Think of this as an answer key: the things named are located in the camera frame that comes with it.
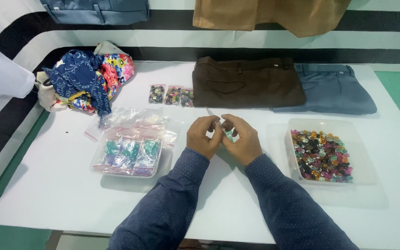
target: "green floor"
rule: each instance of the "green floor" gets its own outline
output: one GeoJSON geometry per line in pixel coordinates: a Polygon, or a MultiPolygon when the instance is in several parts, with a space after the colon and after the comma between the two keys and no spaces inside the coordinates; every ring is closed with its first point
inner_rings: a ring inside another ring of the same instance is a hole
{"type": "MultiPolygon", "coordinates": [[[[376,72],[376,75],[400,109],[400,72],[376,72]]],[[[41,114],[2,174],[0,178],[0,197],[30,144],[35,139],[41,126],[47,120],[48,115],[49,113],[46,111],[41,114]]],[[[0,225],[0,250],[43,250],[50,232],[50,230],[0,225]]]]}

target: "sleeve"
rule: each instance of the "sleeve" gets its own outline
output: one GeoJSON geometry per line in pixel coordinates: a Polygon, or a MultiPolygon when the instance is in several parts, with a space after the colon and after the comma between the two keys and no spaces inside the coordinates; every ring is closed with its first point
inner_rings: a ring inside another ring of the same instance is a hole
{"type": "Polygon", "coordinates": [[[267,155],[251,162],[245,173],[280,249],[358,250],[307,191],[283,175],[267,155]]]}
{"type": "Polygon", "coordinates": [[[194,216],[208,166],[206,157],[186,148],[174,168],[115,229],[108,250],[177,249],[194,216]]]}

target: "hand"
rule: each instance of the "hand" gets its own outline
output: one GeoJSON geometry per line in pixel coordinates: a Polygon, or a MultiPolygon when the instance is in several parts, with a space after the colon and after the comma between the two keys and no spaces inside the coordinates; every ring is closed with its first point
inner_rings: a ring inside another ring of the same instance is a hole
{"type": "Polygon", "coordinates": [[[235,128],[232,136],[235,137],[238,134],[240,137],[236,142],[231,142],[226,136],[222,137],[222,144],[237,161],[247,166],[263,154],[257,131],[245,120],[230,114],[222,115],[222,118],[225,119],[222,124],[225,131],[228,132],[235,128]]]}
{"type": "Polygon", "coordinates": [[[224,135],[222,128],[220,128],[219,121],[220,117],[218,116],[203,116],[197,118],[187,131],[186,146],[199,152],[210,160],[220,146],[220,141],[224,135]],[[215,132],[212,138],[206,136],[206,131],[212,132],[214,130],[215,132]]]}

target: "clear plastic box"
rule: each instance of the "clear plastic box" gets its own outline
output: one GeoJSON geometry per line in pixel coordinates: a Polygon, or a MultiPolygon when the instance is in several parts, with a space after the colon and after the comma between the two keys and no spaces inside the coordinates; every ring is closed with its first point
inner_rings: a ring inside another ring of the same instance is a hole
{"type": "Polygon", "coordinates": [[[151,178],[157,172],[162,147],[160,135],[105,133],[90,170],[106,175],[151,178]]]}
{"type": "Polygon", "coordinates": [[[362,142],[355,126],[351,122],[325,119],[291,119],[288,121],[288,129],[284,138],[291,179],[299,184],[312,185],[375,185],[377,180],[373,165],[368,156],[367,149],[362,142]],[[323,131],[338,136],[344,143],[350,154],[350,167],[353,168],[353,183],[328,182],[306,180],[300,174],[296,152],[292,144],[291,130],[323,131]]]}

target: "table surface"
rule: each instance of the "table surface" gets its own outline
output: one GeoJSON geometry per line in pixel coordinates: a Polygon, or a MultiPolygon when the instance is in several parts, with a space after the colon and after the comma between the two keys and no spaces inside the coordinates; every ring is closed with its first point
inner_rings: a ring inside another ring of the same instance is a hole
{"type": "MultiPolygon", "coordinates": [[[[165,115],[185,122],[172,159],[170,156],[166,159],[170,162],[167,171],[185,148],[186,131],[191,123],[208,114],[203,108],[150,105],[147,102],[149,85],[192,86],[194,65],[136,63],[136,76],[120,89],[113,102],[113,107],[163,107],[165,115]]],[[[352,122],[368,149],[386,204],[373,209],[321,206],[359,247],[400,249],[400,111],[369,66],[352,65],[352,68],[375,101],[376,114],[211,110],[216,115],[232,113],[248,121],[259,132],[266,152],[269,151],[268,124],[286,124],[291,118],[352,122]]],[[[135,179],[91,173],[89,165],[97,144],[83,133],[93,118],[70,109],[49,115],[0,198],[0,225],[111,234],[129,215],[156,180],[140,183],[135,179]]],[[[286,155],[270,154],[274,155],[282,158],[273,160],[290,176],[286,155]]],[[[225,158],[216,155],[211,160],[186,238],[274,243],[248,179],[238,168],[230,167],[225,158]]]]}

